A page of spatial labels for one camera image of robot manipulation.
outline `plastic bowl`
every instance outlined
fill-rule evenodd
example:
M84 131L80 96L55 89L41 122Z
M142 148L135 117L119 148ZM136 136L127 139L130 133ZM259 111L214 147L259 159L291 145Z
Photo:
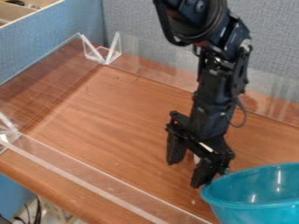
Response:
M223 224L298 224L299 164L235 172L207 184L200 196Z

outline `bowl rim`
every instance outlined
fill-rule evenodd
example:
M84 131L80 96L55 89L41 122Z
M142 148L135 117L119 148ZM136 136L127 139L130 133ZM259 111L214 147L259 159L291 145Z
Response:
M270 207L290 207L290 206L296 206L296 205L299 206L299 197L298 197L298 199L283 200L280 202L248 204L244 202L234 203L234 202L226 201L224 199L218 199L218 198L212 197L211 194L208 193L211 185L219 183L220 181L223 181L223 179L228 179L232 176L236 176L242 173L255 172L255 171L263 170L266 168L278 168L278 167L295 166L295 165L299 165L299 162L298 163L263 165L263 166L258 166L258 167L242 170L242 171L236 171L236 172L212 180L202 188L200 196L212 206L228 207L228 208L234 208L234 209L260 209L260 208L270 208Z

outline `blue bowl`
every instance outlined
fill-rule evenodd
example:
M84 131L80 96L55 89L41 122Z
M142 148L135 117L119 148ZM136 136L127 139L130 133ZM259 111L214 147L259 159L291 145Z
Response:
M200 196L223 224L298 224L299 164L235 172L207 184Z

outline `wooden table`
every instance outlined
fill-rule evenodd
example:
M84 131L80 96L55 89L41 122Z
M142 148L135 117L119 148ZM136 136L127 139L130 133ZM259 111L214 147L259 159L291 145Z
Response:
M190 188L192 154L178 165L164 162L168 112L190 113L191 93L81 58L77 45L67 45L7 82L1 112L25 135L218 223ZM295 126L250 114L247 126L227 135L232 170L298 162L298 134ZM87 223L148 223L12 151L0 156L0 172Z

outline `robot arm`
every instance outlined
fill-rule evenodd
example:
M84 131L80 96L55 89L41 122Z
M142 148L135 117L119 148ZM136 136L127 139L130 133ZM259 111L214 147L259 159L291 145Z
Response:
M191 180L199 187L227 173L235 157L224 135L236 106L244 110L239 95L248 84L250 31L230 12L227 0L154 0L154 4L166 38L176 46L192 45L200 62L191 115L171 112L166 128L168 165L179 163L190 149L200 158Z

